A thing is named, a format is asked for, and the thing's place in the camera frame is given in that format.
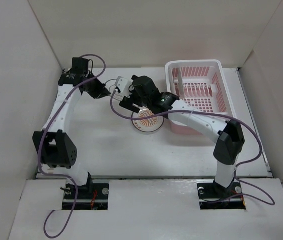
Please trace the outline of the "green rimmed white plate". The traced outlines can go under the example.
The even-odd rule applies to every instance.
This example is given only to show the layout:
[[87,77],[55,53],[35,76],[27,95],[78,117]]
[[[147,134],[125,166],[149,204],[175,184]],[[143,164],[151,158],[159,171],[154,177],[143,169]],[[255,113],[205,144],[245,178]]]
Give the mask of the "green rimmed white plate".
[[178,75],[179,75],[179,68],[173,68],[172,69],[172,89],[174,89],[174,92],[176,95],[178,95],[179,92],[179,79],[178,79]]

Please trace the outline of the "black rimmed flower plate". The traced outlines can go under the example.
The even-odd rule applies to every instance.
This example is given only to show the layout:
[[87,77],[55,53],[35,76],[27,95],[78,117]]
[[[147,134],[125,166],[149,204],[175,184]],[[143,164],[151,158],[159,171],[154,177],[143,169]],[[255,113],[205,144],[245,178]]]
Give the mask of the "black rimmed flower plate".
[[[107,81],[105,82],[106,88],[107,88],[108,91],[110,92],[110,95],[112,95],[113,92],[114,92],[115,89],[116,89],[116,86],[115,86],[116,81],[117,81],[117,79],[115,78],[115,79],[109,79],[109,80],[107,80]],[[114,100],[120,102],[122,99],[123,99],[123,97],[120,96],[118,93],[116,93],[116,94],[114,95]]]

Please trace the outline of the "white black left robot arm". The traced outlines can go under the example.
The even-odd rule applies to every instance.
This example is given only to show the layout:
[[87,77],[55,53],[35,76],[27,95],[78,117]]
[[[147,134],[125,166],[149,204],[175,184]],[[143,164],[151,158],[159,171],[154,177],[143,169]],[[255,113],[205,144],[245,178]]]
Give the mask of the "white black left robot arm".
[[81,198],[93,194],[92,177],[77,162],[78,149],[68,135],[76,105],[83,93],[93,99],[110,96],[106,84],[94,75],[94,54],[72,59],[71,68],[63,70],[57,86],[51,114],[42,130],[35,131],[32,140],[37,151],[38,169],[42,175],[66,178]]

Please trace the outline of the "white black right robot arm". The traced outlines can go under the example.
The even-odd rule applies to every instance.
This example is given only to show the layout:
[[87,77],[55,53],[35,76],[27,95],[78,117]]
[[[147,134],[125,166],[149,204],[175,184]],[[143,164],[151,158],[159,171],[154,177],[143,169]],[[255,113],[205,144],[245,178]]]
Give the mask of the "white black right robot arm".
[[217,170],[212,190],[218,197],[230,193],[235,180],[236,161],[245,143],[239,121],[232,117],[224,120],[224,115],[208,114],[191,107],[173,93],[160,92],[147,76],[133,76],[132,79],[120,76],[115,89],[122,97],[119,103],[122,108],[136,114],[141,108],[147,108],[154,115],[194,129],[215,143],[213,156],[217,160]]

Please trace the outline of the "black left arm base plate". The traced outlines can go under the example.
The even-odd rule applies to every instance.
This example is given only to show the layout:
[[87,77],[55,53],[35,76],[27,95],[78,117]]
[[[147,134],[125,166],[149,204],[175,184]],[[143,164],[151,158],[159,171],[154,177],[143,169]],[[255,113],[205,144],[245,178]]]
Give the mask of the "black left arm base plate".
[[[75,200],[75,187],[67,184],[62,202],[63,210],[71,210]],[[75,210],[106,211],[108,210],[110,184],[97,182],[92,185],[92,190],[86,190],[83,186],[78,188],[78,197]]]

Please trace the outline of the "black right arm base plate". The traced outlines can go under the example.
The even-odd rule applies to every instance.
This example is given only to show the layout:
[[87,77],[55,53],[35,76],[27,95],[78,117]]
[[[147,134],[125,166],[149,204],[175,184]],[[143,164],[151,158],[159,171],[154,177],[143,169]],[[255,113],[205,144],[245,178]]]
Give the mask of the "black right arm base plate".
[[246,210],[239,182],[234,182],[226,191],[215,182],[201,182],[197,184],[197,193],[201,210]]

